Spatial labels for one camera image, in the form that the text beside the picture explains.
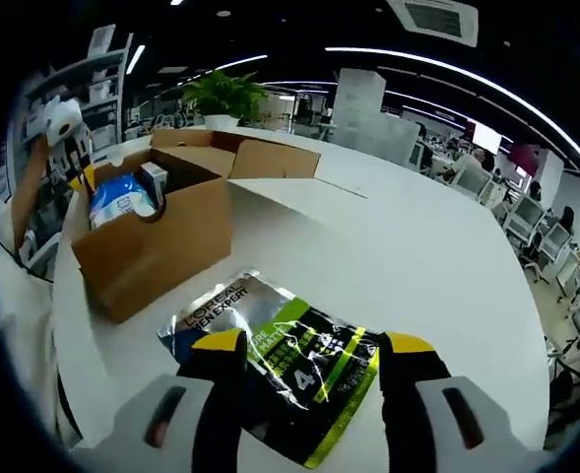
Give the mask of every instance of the air vent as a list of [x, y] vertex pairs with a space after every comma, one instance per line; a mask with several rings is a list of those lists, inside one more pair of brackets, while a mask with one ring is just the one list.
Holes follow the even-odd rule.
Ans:
[[388, 0], [403, 27], [476, 47], [478, 9], [450, 0]]

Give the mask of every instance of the cardboard box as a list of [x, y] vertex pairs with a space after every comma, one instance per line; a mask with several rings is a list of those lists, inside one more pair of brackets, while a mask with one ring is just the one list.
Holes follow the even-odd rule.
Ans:
[[150, 218], [121, 215], [73, 242], [88, 286], [116, 323], [230, 254], [227, 177], [313, 177], [320, 157], [206, 130], [156, 130], [151, 146], [121, 166], [97, 168], [95, 179], [155, 163], [168, 172], [165, 205]]

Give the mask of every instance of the potted plant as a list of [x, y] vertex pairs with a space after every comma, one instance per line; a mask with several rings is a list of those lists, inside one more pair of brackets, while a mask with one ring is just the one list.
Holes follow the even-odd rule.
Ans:
[[230, 130], [240, 118], [254, 118], [265, 90], [252, 82], [255, 73], [231, 78], [223, 71], [213, 71], [184, 86], [185, 103], [204, 116], [210, 130]]

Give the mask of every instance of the blue package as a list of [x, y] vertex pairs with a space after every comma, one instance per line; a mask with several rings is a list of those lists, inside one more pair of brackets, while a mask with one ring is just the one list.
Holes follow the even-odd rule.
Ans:
[[143, 217], [156, 212], [150, 196], [134, 175], [123, 174], [97, 187], [90, 212], [94, 229], [128, 212], [136, 212]]

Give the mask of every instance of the green plant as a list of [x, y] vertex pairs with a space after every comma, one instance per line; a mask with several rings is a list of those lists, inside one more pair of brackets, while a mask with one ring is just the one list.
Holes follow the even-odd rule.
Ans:
[[184, 101], [201, 115], [254, 118], [259, 101], [266, 97], [263, 87], [250, 82], [254, 74], [231, 78], [223, 71], [213, 71], [184, 86]]

